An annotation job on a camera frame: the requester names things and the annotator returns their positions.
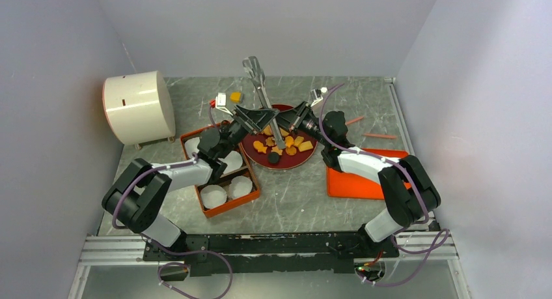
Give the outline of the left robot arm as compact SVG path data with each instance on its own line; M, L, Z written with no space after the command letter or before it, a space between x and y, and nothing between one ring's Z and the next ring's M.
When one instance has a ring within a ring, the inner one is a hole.
M154 165L142 158L133 160L102 199L102 208L112 215L112 226L129 229L156 242L170 260L189 251L187 234L160 210L166 195L180 188L217 182L227 164L222 161L248 134L261 132L274 121L278 109L250 110L236 106L232 121L204 129L198 152L189 160Z

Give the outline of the metal tongs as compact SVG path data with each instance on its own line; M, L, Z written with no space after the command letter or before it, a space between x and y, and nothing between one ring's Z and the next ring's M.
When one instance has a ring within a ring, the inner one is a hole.
M249 75L252 84L255 87L260 103L263 108L272 109L272 104L269 101L266 90L266 77L259 60L256 56L248 56L242 61L245 72ZM276 118L272 119L269 128L272 131L276 145L284 150L286 148L285 141L280 133Z

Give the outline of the black round cookie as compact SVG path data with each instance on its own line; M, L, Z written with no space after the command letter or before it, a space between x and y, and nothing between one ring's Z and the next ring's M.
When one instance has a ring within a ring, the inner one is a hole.
M270 152L268 154L268 163L271 165L276 165L279 163L281 155L278 152Z

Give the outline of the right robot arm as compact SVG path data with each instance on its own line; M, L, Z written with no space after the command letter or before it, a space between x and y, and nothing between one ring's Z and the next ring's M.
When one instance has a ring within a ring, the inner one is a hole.
M278 113L276 121L290 132L303 132L321 143L322 158L329 168L380 186L386 207L359 230L357 246L363 255L374 256L384 240L425 220L441 204L439 192L416 156L391 159L354 146L348 141L342 111L330 111L319 118L303 102Z

